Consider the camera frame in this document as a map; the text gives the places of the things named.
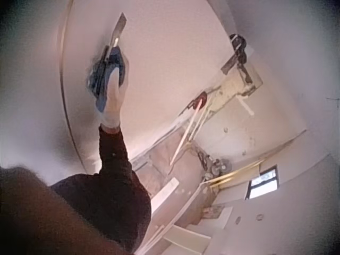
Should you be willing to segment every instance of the hand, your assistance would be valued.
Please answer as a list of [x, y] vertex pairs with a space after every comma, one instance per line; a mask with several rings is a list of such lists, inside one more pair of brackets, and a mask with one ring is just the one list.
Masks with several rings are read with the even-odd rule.
[[126, 89], [128, 88], [129, 84], [129, 61], [126, 56], [121, 52], [121, 56], [124, 62], [125, 67], [125, 74], [124, 80], [122, 84], [119, 86], [120, 81], [120, 68], [116, 65], [108, 66], [105, 77], [107, 81], [107, 90], [104, 93], [105, 98], [99, 98], [101, 100], [101, 109], [103, 108], [103, 101], [104, 101], [104, 109], [98, 107], [97, 101], [97, 109], [100, 114], [101, 125], [103, 129], [119, 129], [120, 126], [120, 111], [124, 101]]

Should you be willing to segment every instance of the ceiling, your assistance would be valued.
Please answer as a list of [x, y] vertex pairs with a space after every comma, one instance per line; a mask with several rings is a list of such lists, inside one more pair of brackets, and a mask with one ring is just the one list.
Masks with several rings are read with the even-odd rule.
[[[1, 38], [1, 164], [24, 165], [49, 184], [84, 172], [66, 126], [59, 77], [59, 31], [67, 4], [30, 1], [14, 7]], [[64, 93], [88, 173], [100, 161], [99, 121], [86, 79], [121, 12], [127, 24], [120, 46], [130, 62], [121, 119], [130, 158], [176, 123], [233, 54], [205, 0], [74, 1], [64, 44]]]

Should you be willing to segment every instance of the drywall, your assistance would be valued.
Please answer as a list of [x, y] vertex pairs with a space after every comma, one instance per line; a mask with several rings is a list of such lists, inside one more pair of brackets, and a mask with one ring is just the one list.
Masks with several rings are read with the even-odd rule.
[[[226, 2], [238, 33], [290, 93], [317, 142], [338, 160], [339, 111], [338, 101], [333, 100], [339, 98], [338, 4], [319, 0]], [[266, 83], [267, 77], [261, 78]]]
[[[327, 151], [316, 143], [310, 131], [304, 132], [294, 142], [270, 157], [261, 164], [261, 171], [277, 165], [279, 183], [283, 183], [301, 175], [317, 162], [327, 156]], [[214, 203], [226, 203], [237, 199], [244, 199], [248, 182], [220, 191]]]
[[338, 177], [328, 156], [274, 192], [227, 204], [233, 212], [220, 254], [329, 254], [339, 237]]
[[[66, 128], [59, 81], [58, 32], [68, 1], [35, 0], [12, 10], [1, 36], [1, 164], [22, 164], [52, 184], [84, 172]], [[66, 107], [88, 173], [99, 170], [89, 69], [120, 12], [130, 85], [121, 113], [130, 158], [175, 122], [178, 113], [233, 54], [204, 0], [74, 1], [65, 37]]]
[[201, 129], [196, 142], [214, 158], [231, 160], [235, 167], [286, 142], [303, 130], [296, 126], [264, 83], [244, 100], [254, 116], [234, 98]]
[[[113, 8], [111, 1], [104, 3], [106, 9]], [[91, 122], [93, 99], [84, 84], [93, 58], [109, 40], [108, 31], [118, 18], [113, 18], [116, 12], [106, 11], [100, 14], [106, 18], [97, 21], [96, 6], [92, 1], [75, 3], [65, 52], [71, 126], [89, 168], [98, 159], [98, 123]], [[121, 122], [129, 157], [133, 158], [173, 125], [178, 113], [201, 89], [211, 85], [233, 51], [205, 0], [129, 1], [122, 4], [121, 11], [127, 24], [120, 45], [130, 62]], [[87, 113], [81, 114], [84, 108]]]

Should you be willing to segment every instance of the white pipe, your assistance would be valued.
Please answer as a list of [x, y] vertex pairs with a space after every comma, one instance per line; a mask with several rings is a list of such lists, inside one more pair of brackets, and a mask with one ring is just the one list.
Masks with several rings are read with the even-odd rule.
[[245, 101], [243, 101], [243, 99], [246, 99], [247, 97], [242, 97], [241, 95], [236, 95], [236, 98], [238, 99], [240, 104], [243, 106], [243, 108], [249, 113], [250, 116], [255, 115], [255, 112], [252, 109], [250, 109], [249, 105], [247, 105]]
[[216, 95], [217, 95], [218, 91], [219, 91], [219, 90], [216, 90], [215, 94], [211, 97], [211, 104], [210, 104], [209, 108], [207, 109], [206, 114], [205, 114], [203, 120], [201, 121], [200, 126], [199, 126], [198, 129], [197, 129], [196, 134], [195, 134], [194, 137], [192, 138], [193, 140], [194, 140], [195, 137], [197, 136], [198, 132], [200, 132], [200, 130], [201, 130], [203, 124], [204, 124], [205, 121], [207, 120], [207, 118], [208, 118], [208, 116], [209, 116], [209, 113], [210, 113], [210, 108], [211, 108], [211, 106], [213, 105], [213, 103], [214, 103], [214, 101], [215, 101], [215, 99], [216, 99]]
[[188, 139], [189, 142], [193, 140], [193, 136], [194, 136], [194, 134], [195, 134], [195, 131], [196, 131], [198, 125], [201, 123], [201, 120], [202, 120], [202, 118], [203, 118], [203, 116], [204, 116], [204, 114], [205, 114], [205, 112], [206, 112], [206, 110], [207, 110], [207, 108], [208, 108], [208, 105], [210, 104], [210, 101], [211, 101], [211, 97], [208, 99], [206, 105], [204, 106], [203, 112], [202, 112], [201, 116], [199, 117], [198, 121], [196, 122], [196, 125], [195, 125], [195, 127], [193, 128], [193, 130], [192, 130], [192, 132], [191, 132], [191, 134], [190, 134], [190, 136], [189, 136], [189, 139]]
[[181, 139], [181, 141], [180, 141], [180, 144], [178, 145], [178, 147], [177, 147], [177, 149], [176, 149], [176, 151], [175, 151], [175, 154], [174, 154], [174, 156], [173, 156], [172, 159], [171, 159], [171, 162], [170, 162], [170, 165], [171, 165], [171, 166], [172, 166], [172, 164], [174, 163], [177, 154], [180, 152], [180, 149], [181, 149], [181, 147], [182, 147], [182, 145], [183, 145], [183, 143], [184, 143], [185, 138], [188, 136], [188, 133], [189, 133], [189, 130], [190, 130], [191, 126], [192, 126], [192, 123], [193, 123], [193, 121], [194, 121], [194, 119], [195, 119], [195, 117], [196, 117], [198, 111], [199, 111], [200, 108], [201, 108], [202, 102], [203, 102], [202, 99], [198, 102], [198, 106], [197, 106], [197, 108], [196, 108], [194, 114], [193, 114], [192, 117], [191, 117], [189, 126], [186, 128], [186, 130], [185, 130], [185, 132], [184, 132], [184, 135], [183, 135], [183, 137], [182, 137], [182, 139]]

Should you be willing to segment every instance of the pipe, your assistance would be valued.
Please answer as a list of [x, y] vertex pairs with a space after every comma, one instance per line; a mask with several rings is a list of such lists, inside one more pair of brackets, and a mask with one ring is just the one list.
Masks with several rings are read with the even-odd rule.
[[196, 108], [194, 114], [192, 115], [192, 117], [191, 117], [191, 119], [190, 119], [189, 126], [186, 128], [186, 130], [185, 130], [185, 132], [184, 132], [184, 135], [183, 135], [183, 137], [182, 137], [182, 139], [181, 139], [181, 141], [180, 141], [180, 144], [178, 145], [178, 147], [177, 147], [177, 149], [176, 149], [176, 151], [175, 151], [175, 154], [174, 154], [174, 156], [173, 156], [172, 159], [171, 159], [171, 162], [170, 162], [170, 165], [171, 165], [171, 166], [172, 166], [172, 164], [174, 163], [177, 154], [180, 152], [180, 149], [181, 149], [181, 147], [182, 147], [182, 145], [183, 145], [183, 143], [184, 143], [185, 138], [188, 136], [188, 133], [189, 133], [189, 130], [190, 130], [192, 124], [193, 124], [193, 121], [194, 121], [194, 119], [195, 119], [195, 117], [196, 117], [198, 111], [199, 111], [200, 108], [201, 108], [202, 102], [203, 102], [202, 99], [198, 102], [198, 106], [197, 106], [197, 108]]
[[201, 116], [199, 117], [198, 121], [196, 122], [196, 125], [195, 125], [195, 127], [193, 128], [193, 130], [192, 130], [192, 132], [191, 132], [191, 134], [190, 134], [190, 136], [189, 136], [189, 139], [188, 139], [189, 142], [193, 140], [195, 131], [196, 131], [198, 125], [201, 123], [201, 120], [202, 120], [202, 118], [203, 118], [203, 116], [204, 116], [204, 114], [205, 114], [205, 112], [206, 112], [206, 110], [207, 110], [207, 108], [208, 108], [208, 105], [210, 104], [210, 101], [211, 101], [211, 97], [208, 99], [206, 105], [204, 106], [203, 112], [202, 112]]

